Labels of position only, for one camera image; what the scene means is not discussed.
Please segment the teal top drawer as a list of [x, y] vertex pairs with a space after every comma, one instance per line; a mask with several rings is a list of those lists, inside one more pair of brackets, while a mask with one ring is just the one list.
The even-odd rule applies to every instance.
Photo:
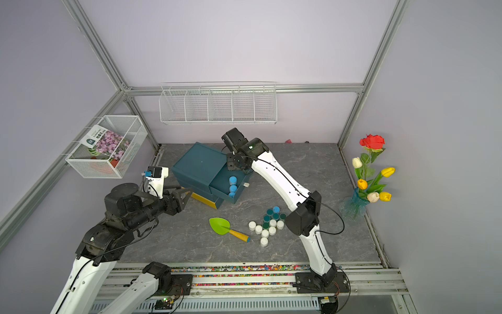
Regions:
[[224, 166], [209, 185], [212, 195], [236, 204], [248, 183], [252, 172], [230, 171]]

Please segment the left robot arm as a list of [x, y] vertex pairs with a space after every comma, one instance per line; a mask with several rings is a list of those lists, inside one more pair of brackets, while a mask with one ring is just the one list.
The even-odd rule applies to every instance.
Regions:
[[[159, 216], [174, 216], [186, 206], [192, 190], [181, 187], [143, 192], [135, 183], [114, 187], [105, 197], [105, 218], [83, 237], [72, 271], [53, 313], [89, 313], [105, 279], [125, 249], [146, 237], [159, 224]], [[192, 276], [174, 275], [171, 267], [151, 262], [103, 313], [133, 313], [152, 296], [182, 302], [192, 290]]]

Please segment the teal drawer cabinet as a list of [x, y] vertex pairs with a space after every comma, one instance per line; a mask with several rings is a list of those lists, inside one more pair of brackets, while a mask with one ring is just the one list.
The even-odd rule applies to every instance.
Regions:
[[226, 155], [201, 143], [194, 144], [189, 151], [171, 168], [183, 188], [209, 200], [216, 201], [209, 185], [218, 172], [226, 165]]

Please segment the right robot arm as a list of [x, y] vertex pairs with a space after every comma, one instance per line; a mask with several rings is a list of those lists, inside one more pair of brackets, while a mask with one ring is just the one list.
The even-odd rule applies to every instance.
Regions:
[[291, 211], [285, 225], [297, 235], [309, 258], [308, 273], [295, 274], [293, 287], [299, 294], [332, 293], [351, 291], [348, 276], [336, 267], [324, 246], [320, 230], [320, 209], [323, 206], [319, 192], [311, 192], [299, 184], [276, 160], [269, 147], [260, 139], [247, 138], [236, 128], [222, 136], [230, 152], [227, 168], [252, 170], [261, 175], [285, 201]]

